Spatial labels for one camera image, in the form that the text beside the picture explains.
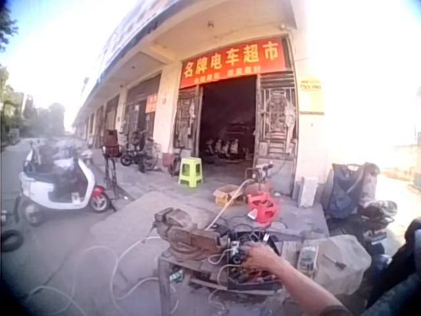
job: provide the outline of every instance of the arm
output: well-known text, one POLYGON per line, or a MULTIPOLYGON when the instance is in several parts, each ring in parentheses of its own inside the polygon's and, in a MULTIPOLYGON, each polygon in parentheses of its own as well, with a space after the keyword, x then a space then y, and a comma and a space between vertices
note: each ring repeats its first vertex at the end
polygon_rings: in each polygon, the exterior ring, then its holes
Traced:
POLYGON ((343 307, 335 296, 276 255, 271 247, 252 243, 247 248, 247 255, 243 266, 276 275, 307 315, 319 316, 327 307, 343 307))

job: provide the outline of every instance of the red plastic stool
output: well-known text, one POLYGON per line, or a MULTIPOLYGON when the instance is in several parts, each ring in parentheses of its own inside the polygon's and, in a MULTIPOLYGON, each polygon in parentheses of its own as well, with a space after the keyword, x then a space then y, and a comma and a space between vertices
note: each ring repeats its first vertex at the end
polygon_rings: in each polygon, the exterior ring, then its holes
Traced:
POLYGON ((256 221, 260 224, 271 223, 280 209, 280 202, 271 197, 268 193, 258 196, 248 195, 248 206, 250 211, 256 209, 256 221))

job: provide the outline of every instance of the screwdriver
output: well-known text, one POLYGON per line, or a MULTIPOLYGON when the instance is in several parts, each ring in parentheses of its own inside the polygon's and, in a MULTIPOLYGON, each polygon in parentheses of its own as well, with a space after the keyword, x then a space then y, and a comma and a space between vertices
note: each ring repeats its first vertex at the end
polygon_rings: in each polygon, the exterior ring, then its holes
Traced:
POLYGON ((329 259, 329 261, 331 261, 331 262, 335 263, 335 266, 336 266, 336 267, 338 267, 338 268, 340 268, 341 270, 344 270, 344 268, 346 268, 346 267, 347 267, 347 265, 346 265, 346 264, 344 264, 343 262, 337 262, 337 261, 333 260, 332 258, 329 258, 329 257, 328 257, 327 255, 325 255, 324 253, 323 253, 323 256, 324 256, 324 257, 326 257, 327 259, 329 259))

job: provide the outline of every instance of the building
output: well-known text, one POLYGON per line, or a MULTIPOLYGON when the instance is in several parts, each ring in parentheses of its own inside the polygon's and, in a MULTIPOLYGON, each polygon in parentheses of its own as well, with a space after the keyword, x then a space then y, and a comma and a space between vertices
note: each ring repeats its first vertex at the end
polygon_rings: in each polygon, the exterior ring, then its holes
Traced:
POLYGON ((192 155, 209 139, 237 139, 250 164, 274 162, 279 192, 291 195, 303 176, 324 183, 324 103, 305 5, 140 1, 84 82, 77 135, 94 142, 106 128, 146 129, 161 153, 185 147, 192 155))

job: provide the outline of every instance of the red sign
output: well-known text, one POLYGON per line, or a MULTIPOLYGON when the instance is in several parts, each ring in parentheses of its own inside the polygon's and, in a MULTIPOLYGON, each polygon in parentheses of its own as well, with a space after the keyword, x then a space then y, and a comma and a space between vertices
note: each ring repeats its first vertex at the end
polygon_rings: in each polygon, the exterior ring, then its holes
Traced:
POLYGON ((227 46, 185 61, 180 87, 284 70, 285 59, 281 39, 258 39, 227 46))

